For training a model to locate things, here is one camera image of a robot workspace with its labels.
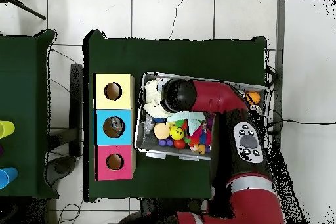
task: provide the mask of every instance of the green table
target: green table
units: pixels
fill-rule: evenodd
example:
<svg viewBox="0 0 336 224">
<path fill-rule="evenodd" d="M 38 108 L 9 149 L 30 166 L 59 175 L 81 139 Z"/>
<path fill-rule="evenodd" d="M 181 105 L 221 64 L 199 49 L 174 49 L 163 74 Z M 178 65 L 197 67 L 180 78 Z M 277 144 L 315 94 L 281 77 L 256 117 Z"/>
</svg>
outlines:
<svg viewBox="0 0 336 224">
<path fill-rule="evenodd" d="M 0 168 L 13 166 L 18 177 L 0 196 L 58 198 L 44 179 L 47 152 L 47 50 L 55 32 L 35 37 L 0 35 L 0 120 L 12 121 L 15 132 L 0 139 Z"/>
<path fill-rule="evenodd" d="M 84 193 L 90 200 L 102 198 L 210 198 L 209 162 L 148 158 L 137 152 L 137 169 L 131 180 L 95 181 L 93 128 L 93 73 L 130 73 L 136 91 L 146 71 L 264 85 L 266 39 L 212 41 L 152 41 L 107 39 L 99 30 L 90 31 L 83 42 L 84 120 L 89 122 L 89 146 L 85 145 Z"/>
</svg>

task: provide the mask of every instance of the blue cup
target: blue cup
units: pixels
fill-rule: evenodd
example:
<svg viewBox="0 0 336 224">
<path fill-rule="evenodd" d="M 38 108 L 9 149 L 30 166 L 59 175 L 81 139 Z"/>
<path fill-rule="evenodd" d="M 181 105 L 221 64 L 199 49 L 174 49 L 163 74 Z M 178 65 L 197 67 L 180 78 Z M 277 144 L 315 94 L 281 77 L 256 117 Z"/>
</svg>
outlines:
<svg viewBox="0 0 336 224">
<path fill-rule="evenodd" d="M 0 189 L 6 187 L 11 181 L 18 177 L 18 170 L 14 167 L 0 169 Z"/>
</svg>

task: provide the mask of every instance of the red ball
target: red ball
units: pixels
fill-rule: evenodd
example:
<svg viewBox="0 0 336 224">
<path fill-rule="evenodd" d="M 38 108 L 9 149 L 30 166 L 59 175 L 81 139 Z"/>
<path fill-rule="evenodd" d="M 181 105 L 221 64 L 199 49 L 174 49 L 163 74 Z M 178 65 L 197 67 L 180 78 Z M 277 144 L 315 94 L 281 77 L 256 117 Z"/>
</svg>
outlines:
<svg viewBox="0 0 336 224">
<path fill-rule="evenodd" d="M 186 143 L 184 142 L 183 139 L 181 139 L 181 140 L 174 140 L 174 147 L 175 148 L 182 149 L 182 148 L 185 148 L 185 146 L 186 146 Z"/>
</svg>

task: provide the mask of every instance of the shape sorter box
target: shape sorter box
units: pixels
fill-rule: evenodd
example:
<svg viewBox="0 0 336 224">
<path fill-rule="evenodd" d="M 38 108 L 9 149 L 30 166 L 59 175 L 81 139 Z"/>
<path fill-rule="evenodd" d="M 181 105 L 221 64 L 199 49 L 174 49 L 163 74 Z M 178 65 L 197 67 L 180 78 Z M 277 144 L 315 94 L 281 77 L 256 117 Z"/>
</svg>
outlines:
<svg viewBox="0 0 336 224">
<path fill-rule="evenodd" d="M 121 90 L 116 100 L 108 99 L 105 95 L 105 87 L 109 83 L 117 84 Z M 95 85 L 97 109 L 132 109 L 135 107 L 135 80 L 131 74 L 95 74 Z"/>
<path fill-rule="evenodd" d="M 134 109 L 131 110 L 97 110 L 97 142 L 98 146 L 133 145 Z M 120 137 L 110 138 L 103 130 L 103 125 L 109 117 L 118 117 L 125 125 Z"/>
<path fill-rule="evenodd" d="M 112 154 L 118 154 L 123 160 L 119 170 L 111 170 L 107 165 L 107 159 Z M 97 181 L 112 181 L 132 179 L 137 166 L 135 149 L 132 145 L 98 146 Z"/>
</svg>

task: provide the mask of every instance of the purple toy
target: purple toy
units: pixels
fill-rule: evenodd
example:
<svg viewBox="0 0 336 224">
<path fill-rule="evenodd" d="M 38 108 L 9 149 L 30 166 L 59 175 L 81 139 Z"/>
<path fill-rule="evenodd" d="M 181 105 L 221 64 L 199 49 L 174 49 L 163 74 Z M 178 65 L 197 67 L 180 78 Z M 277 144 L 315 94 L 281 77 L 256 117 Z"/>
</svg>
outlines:
<svg viewBox="0 0 336 224">
<path fill-rule="evenodd" d="M 171 138 L 160 139 L 159 140 L 159 145 L 160 146 L 173 146 L 174 145 L 174 141 Z"/>
<path fill-rule="evenodd" d="M 213 119 L 214 119 L 215 117 L 214 117 L 214 115 L 210 115 L 210 117 L 208 117 L 208 119 L 207 119 L 207 128 L 208 129 L 212 129 L 213 128 Z"/>
</svg>

